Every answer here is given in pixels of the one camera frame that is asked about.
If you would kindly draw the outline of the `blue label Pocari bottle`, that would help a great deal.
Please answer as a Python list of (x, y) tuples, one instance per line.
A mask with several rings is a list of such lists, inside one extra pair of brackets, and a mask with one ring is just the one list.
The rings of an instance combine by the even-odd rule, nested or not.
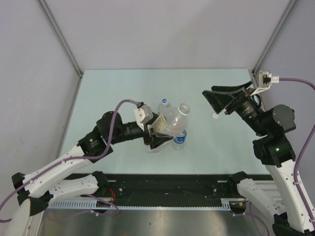
[(182, 150), (185, 146), (187, 131), (184, 129), (178, 136), (173, 139), (172, 147), (175, 150)]

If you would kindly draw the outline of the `white bottle cap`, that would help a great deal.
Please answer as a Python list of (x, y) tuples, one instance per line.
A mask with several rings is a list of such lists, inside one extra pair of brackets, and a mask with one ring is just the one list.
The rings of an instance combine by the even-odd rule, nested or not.
[(218, 114), (216, 114), (216, 113), (213, 113), (213, 114), (212, 114), (212, 118), (214, 118), (214, 119), (218, 119), (218, 118), (219, 118), (219, 115), (218, 115)]

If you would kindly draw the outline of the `square clear juice bottle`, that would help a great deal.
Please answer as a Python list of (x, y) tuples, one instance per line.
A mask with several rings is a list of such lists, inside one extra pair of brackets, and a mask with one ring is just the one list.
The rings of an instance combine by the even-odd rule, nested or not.
[(158, 118), (152, 124), (155, 132), (177, 137), (187, 127), (190, 107), (181, 103), (177, 107), (162, 109)]

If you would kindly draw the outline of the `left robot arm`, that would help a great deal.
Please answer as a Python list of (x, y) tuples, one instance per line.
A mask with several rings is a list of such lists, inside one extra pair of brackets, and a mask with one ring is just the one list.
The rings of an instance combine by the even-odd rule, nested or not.
[(153, 123), (160, 118), (157, 114), (146, 114), (138, 108), (135, 117), (135, 121), (123, 123), (118, 112), (106, 112), (94, 129), (66, 154), (31, 174), (14, 174), (11, 177), (14, 191), (0, 206), (3, 207), (11, 197), (17, 195), (19, 208), (12, 218), (1, 220), (1, 223), (9, 224), (5, 235), (25, 236), (31, 217), (57, 200), (80, 195), (106, 195), (108, 180), (101, 171), (70, 181), (65, 178), (111, 154), (112, 144), (141, 138), (150, 149), (156, 149), (173, 139), (173, 135), (163, 134), (153, 127)]

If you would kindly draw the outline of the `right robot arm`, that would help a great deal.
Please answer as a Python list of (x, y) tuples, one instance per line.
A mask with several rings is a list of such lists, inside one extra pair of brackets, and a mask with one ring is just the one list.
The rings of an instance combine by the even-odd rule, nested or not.
[(216, 114), (236, 112), (259, 137), (253, 141), (254, 154), (270, 173), (282, 201), (277, 202), (256, 186), (245, 172), (229, 177), (227, 192), (248, 199), (271, 222), (274, 235), (313, 236), (315, 209), (305, 193), (296, 168), (298, 158), (286, 137), (296, 128), (294, 110), (283, 104), (262, 110), (261, 98), (251, 85), (213, 86), (202, 95)]

